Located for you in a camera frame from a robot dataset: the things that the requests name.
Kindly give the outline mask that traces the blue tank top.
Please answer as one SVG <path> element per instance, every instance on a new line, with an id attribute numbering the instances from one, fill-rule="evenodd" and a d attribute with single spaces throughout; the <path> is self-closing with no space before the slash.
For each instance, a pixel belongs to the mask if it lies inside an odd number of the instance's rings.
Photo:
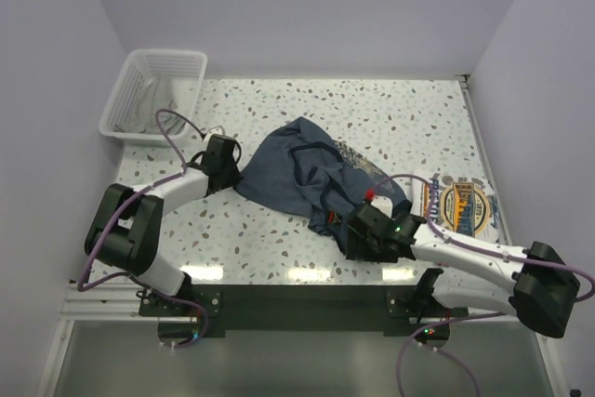
<path id="1" fill-rule="evenodd" d="M 347 217 L 388 175 L 321 127 L 300 117 L 272 131 L 241 173 L 235 190 L 269 209 L 302 216 L 313 232 L 347 243 Z"/>

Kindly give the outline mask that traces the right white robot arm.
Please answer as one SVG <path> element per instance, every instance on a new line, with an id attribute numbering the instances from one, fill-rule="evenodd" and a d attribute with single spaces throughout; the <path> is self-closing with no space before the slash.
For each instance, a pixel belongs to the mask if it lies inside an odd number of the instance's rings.
<path id="1" fill-rule="evenodd" d="M 408 212 L 387 215 L 369 202 L 349 214 L 347 229 L 349 259 L 430 264 L 401 299 L 419 317 L 478 309 L 514 316 L 546 337 L 565 334 L 580 285 L 550 245 L 487 243 Z"/>

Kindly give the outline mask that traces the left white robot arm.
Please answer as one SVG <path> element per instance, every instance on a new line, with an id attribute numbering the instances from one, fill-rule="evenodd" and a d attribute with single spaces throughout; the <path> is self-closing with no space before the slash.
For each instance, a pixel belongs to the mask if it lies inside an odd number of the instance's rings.
<path id="1" fill-rule="evenodd" d="M 189 275 L 159 253 L 163 217 L 186 204 L 235 186 L 240 178 L 239 143 L 210 134 L 206 147 L 184 163 L 182 170 L 146 185 L 114 183 L 104 193 L 85 239 L 87 264 L 78 288 L 98 260 L 161 293 L 161 306 L 182 315 L 192 306 Z"/>

